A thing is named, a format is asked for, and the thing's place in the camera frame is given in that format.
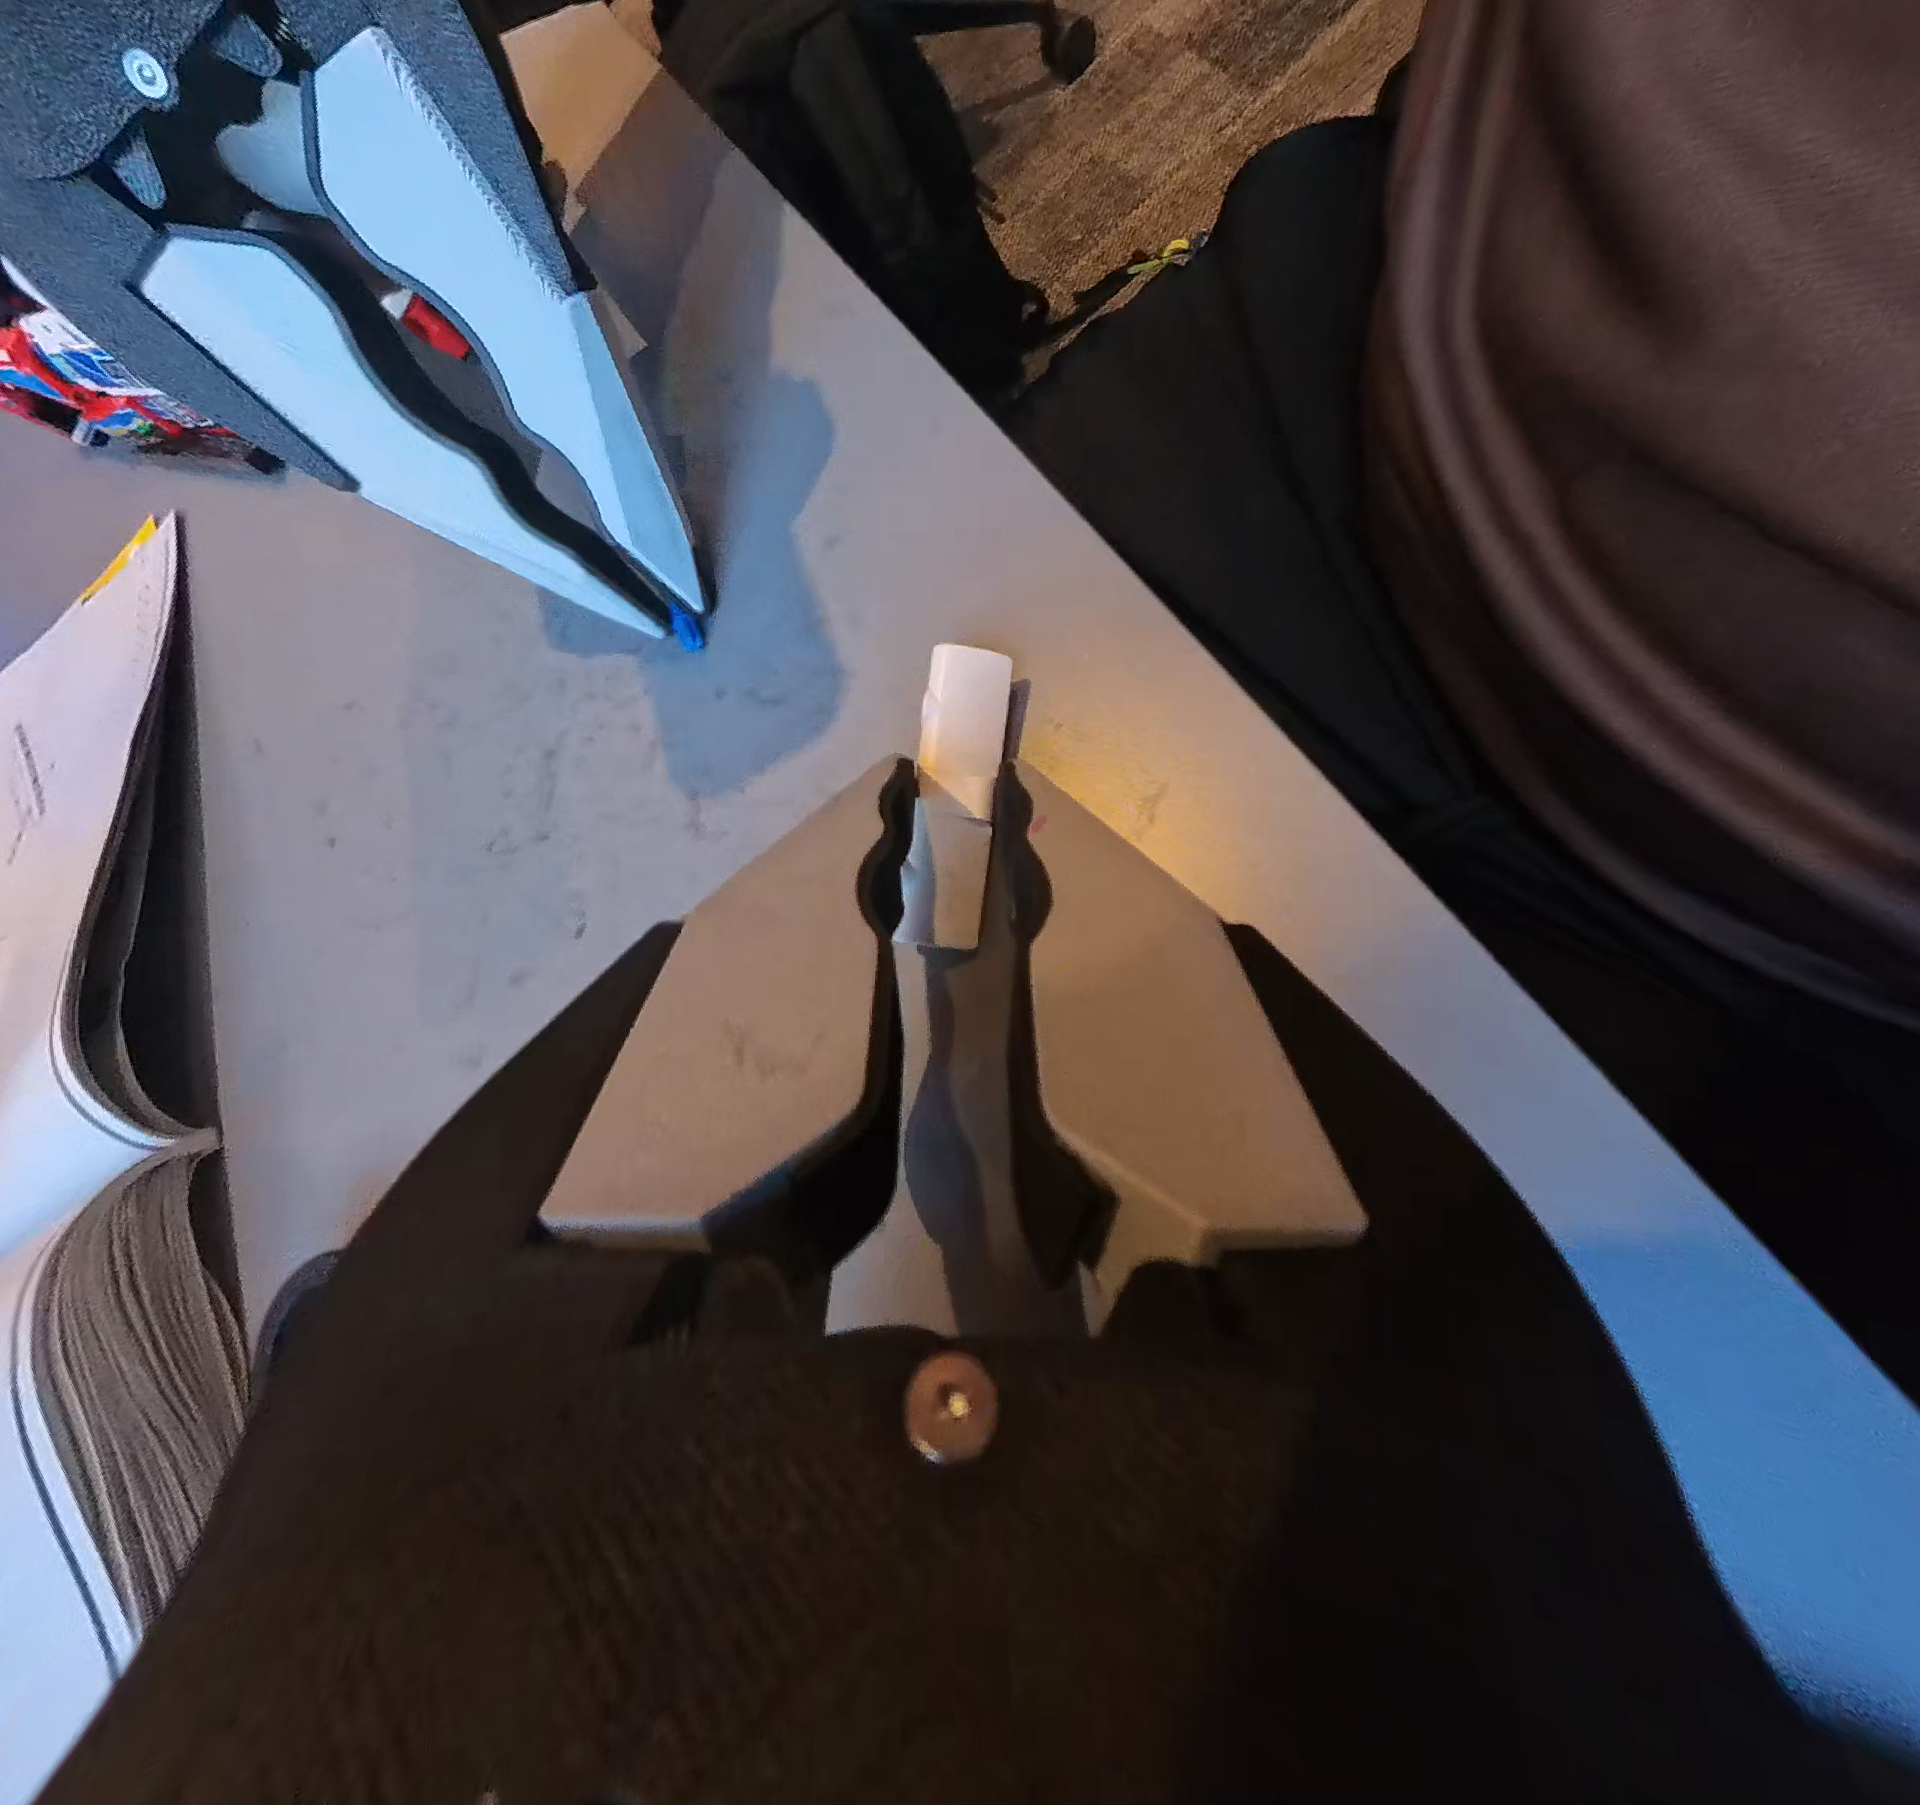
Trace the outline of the grey desk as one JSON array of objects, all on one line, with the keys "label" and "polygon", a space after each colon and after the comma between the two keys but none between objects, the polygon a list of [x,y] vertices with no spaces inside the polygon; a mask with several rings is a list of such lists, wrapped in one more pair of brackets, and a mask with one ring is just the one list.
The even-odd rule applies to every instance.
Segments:
[{"label": "grey desk", "polygon": [[718,568],[664,652],[299,475],[4,441],[4,642],[180,513],[209,1042],[259,1309],[641,932],[914,736],[939,639],[1021,758],[1261,929],[1522,1195],[1799,1696],[1915,1745],[1915,1406],[616,19],[522,45]]}]

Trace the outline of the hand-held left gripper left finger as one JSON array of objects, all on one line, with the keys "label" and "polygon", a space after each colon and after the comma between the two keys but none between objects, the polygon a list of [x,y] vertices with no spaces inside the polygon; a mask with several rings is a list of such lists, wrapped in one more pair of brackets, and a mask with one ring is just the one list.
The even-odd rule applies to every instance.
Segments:
[{"label": "hand-held left gripper left finger", "polygon": [[879,758],[679,920],[545,1195],[549,1233],[830,1272],[878,1226],[914,797],[911,761]]}]

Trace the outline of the open white instruction booklet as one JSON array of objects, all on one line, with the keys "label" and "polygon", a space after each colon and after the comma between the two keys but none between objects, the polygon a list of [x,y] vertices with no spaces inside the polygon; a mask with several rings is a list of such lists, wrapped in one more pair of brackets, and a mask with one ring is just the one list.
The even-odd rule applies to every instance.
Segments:
[{"label": "open white instruction booklet", "polygon": [[192,1194],[218,1137],[136,1078],[127,977],[178,517],[144,522],[4,670],[4,1705],[86,1706],[201,1532],[244,1418]]}]

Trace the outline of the black backpack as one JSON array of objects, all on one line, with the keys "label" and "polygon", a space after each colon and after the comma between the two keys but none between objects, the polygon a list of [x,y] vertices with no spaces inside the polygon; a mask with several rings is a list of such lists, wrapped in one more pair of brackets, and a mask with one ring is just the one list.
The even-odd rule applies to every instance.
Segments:
[{"label": "black backpack", "polygon": [[979,401],[1045,322],[1000,257],[973,153],[920,41],[858,0],[682,0],[661,64]]}]

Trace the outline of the red white brick vehicle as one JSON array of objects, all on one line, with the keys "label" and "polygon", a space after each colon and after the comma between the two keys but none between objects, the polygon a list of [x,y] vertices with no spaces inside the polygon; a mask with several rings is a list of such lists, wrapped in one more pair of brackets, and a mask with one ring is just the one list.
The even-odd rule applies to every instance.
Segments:
[{"label": "red white brick vehicle", "polygon": [[63,314],[4,294],[1,409],[86,450],[277,473],[283,463],[144,385]]}]

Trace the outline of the white toy beam brick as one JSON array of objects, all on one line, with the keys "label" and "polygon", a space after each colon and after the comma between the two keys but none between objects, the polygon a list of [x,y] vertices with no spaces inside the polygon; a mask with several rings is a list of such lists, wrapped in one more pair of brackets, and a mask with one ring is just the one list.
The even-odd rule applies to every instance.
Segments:
[{"label": "white toy beam brick", "polygon": [[1011,686],[1008,655],[962,642],[931,649],[900,868],[899,944],[938,953],[978,950]]}]

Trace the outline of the person's brown shirt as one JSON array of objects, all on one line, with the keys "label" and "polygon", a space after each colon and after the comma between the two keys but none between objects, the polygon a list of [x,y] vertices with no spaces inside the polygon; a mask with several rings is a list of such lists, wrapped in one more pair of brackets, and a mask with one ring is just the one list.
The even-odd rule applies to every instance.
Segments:
[{"label": "person's brown shirt", "polygon": [[1917,0],[1426,0],[1371,535],[1512,795],[1915,1025]]}]

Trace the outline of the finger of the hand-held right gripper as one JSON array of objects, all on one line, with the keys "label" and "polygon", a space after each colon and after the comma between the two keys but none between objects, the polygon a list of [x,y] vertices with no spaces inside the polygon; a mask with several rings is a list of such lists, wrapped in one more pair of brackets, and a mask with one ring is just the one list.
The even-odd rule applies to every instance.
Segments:
[{"label": "finger of the hand-held right gripper", "polygon": [[311,181],[341,226],[462,330],[518,430],[569,465],[670,618],[703,620],[683,504],[600,302],[551,273],[385,29],[359,29],[317,64],[305,118]]},{"label": "finger of the hand-held right gripper", "polygon": [[452,403],[333,265],[314,272],[265,235],[183,226],[152,245],[136,291],[368,503],[592,618],[671,631],[637,563],[543,496],[515,449]]}]

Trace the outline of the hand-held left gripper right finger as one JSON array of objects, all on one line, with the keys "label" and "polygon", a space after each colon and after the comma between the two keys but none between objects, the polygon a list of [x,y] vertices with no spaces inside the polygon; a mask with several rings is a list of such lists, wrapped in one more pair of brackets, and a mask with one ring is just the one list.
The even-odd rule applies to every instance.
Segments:
[{"label": "hand-held left gripper right finger", "polygon": [[1017,761],[1013,1197],[1045,1288],[1105,1329],[1142,1265],[1343,1250],[1367,1230],[1225,920]]}]

